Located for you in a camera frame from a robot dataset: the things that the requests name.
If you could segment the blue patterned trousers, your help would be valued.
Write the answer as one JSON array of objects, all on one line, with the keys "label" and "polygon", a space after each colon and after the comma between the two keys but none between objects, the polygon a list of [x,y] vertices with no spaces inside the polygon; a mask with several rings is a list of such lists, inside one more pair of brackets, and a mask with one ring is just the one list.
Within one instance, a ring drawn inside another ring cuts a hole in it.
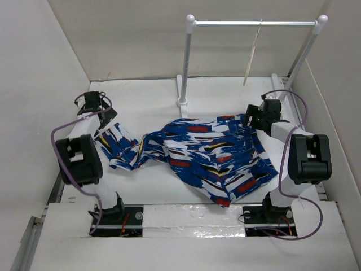
[{"label": "blue patterned trousers", "polygon": [[243,114],[176,119],[137,141],[115,123],[94,142],[113,169],[133,171],[148,160],[166,163],[184,183],[228,207],[278,175]]}]

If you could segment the cream clothes hanger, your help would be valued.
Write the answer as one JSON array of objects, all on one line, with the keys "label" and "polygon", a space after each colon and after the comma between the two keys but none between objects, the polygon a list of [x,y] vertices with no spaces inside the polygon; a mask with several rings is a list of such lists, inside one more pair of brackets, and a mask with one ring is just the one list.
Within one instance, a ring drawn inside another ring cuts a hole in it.
[{"label": "cream clothes hanger", "polygon": [[251,48],[251,52],[250,52],[250,57],[249,57],[248,65],[247,65],[247,68],[246,68],[246,73],[245,73],[244,80],[243,80],[243,86],[246,85],[246,82],[247,82],[249,74],[250,74],[250,70],[251,70],[252,63],[253,63],[254,53],[256,51],[256,43],[257,43],[258,36],[259,36],[260,30],[261,30],[261,27],[262,27],[262,23],[263,23],[263,19],[260,19],[255,38],[253,40],[253,44],[252,44],[252,48]]}]

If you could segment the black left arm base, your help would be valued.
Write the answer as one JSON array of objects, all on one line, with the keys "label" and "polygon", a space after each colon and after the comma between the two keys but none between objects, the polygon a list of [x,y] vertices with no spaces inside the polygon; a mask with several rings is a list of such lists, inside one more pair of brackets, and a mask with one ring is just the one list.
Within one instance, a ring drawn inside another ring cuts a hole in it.
[{"label": "black left arm base", "polygon": [[126,205],[124,214],[103,215],[92,237],[132,238],[143,236],[144,206]]}]

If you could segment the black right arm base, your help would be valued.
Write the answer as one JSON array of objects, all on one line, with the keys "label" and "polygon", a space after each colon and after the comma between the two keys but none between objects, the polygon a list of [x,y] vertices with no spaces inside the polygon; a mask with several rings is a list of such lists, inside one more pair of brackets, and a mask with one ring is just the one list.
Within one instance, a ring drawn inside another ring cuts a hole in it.
[{"label": "black right arm base", "polygon": [[267,215],[260,205],[243,206],[238,221],[244,225],[247,237],[298,236],[292,211]]}]

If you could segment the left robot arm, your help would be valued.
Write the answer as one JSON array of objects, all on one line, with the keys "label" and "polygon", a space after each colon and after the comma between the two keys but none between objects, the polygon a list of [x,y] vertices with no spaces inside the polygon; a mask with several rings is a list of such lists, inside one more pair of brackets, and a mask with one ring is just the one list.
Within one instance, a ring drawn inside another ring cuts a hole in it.
[{"label": "left robot arm", "polygon": [[61,177],[65,184],[97,201],[94,210],[89,211],[95,222],[119,224],[126,216],[124,203],[102,180],[103,166],[94,142],[117,113],[104,92],[83,93],[74,103],[80,106],[77,119],[51,133]]}]

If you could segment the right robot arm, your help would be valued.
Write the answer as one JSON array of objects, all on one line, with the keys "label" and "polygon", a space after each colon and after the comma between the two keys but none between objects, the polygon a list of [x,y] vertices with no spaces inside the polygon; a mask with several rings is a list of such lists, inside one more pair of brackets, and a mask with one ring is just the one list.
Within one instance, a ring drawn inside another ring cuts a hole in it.
[{"label": "right robot arm", "polygon": [[281,118],[281,101],[262,95],[260,106],[249,105],[243,124],[261,130],[284,143],[277,188],[266,194],[261,206],[245,207],[246,223],[272,224],[290,214],[292,203],[311,185],[330,179],[332,175],[329,138],[313,134]]}]

